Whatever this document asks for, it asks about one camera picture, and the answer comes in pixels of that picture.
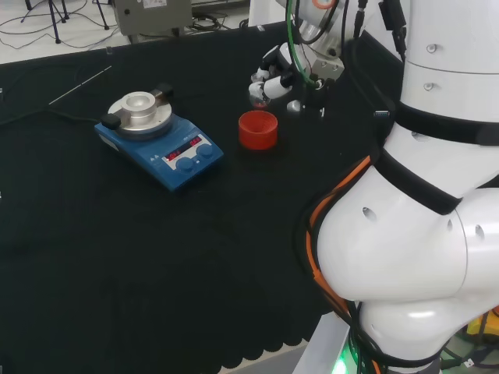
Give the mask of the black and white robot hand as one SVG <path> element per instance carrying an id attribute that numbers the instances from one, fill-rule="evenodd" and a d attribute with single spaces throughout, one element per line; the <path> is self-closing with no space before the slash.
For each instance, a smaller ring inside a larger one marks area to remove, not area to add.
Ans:
<path id="1" fill-rule="evenodd" d="M 255 108 L 265 108 L 275 99 L 292 90 L 296 81 L 295 68 L 287 44 L 269 50 L 257 71 L 251 76 L 249 101 Z"/>

